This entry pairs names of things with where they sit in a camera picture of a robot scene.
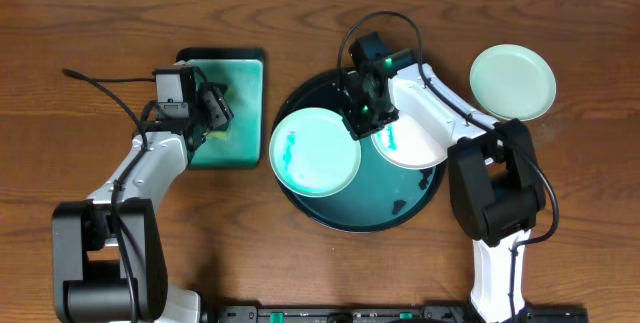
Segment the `mint green plate with stain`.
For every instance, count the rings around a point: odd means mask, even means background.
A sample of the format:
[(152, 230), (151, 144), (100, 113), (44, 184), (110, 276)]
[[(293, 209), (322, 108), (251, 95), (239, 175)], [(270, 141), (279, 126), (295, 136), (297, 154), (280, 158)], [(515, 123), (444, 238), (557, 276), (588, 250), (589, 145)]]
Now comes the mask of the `mint green plate with stain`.
[(276, 124), (269, 142), (269, 161), (290, 191), (310, 198), (334, 195), (356, 177), (361, 145), (342, 117), (325, 108), (303, 108)]

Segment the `green yellow sponge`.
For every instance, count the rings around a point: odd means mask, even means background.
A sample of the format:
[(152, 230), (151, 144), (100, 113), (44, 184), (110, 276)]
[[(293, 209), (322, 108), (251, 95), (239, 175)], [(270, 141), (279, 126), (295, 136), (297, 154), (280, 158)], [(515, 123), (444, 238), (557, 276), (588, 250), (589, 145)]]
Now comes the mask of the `green yellow sponge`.
[(230, 138), (229, 131), (213, 131), (207, 135), (208, 140), (226, 141)]

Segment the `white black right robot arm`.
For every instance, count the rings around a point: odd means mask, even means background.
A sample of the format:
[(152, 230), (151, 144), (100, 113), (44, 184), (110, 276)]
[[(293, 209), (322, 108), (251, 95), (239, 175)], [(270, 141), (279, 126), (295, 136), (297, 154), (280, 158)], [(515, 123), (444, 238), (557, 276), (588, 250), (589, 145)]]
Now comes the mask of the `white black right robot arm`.
[(454, 216), (473, 241), (472, 307), (485, 322), (516, 321), (522, 255), (548, 186), (528, 129), (471, 107), (410, 50), (353, 46), (349, 55), (354, 70), (338, 86), (352, 136), (403, 168), (447, 164)]

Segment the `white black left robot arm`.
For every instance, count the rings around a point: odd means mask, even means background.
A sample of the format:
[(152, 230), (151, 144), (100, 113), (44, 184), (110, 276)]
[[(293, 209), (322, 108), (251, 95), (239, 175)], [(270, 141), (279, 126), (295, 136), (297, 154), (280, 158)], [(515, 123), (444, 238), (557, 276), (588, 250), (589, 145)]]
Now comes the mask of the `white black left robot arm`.
[(52, 214), (54, 308), (62, 322), (212, 322), (202, 296), (168, 281), (156, 213), (211, 131), (233, 114), (197, 66), (157, 68), (157, 97), (132, 114), (132, 146), (87, 198)]

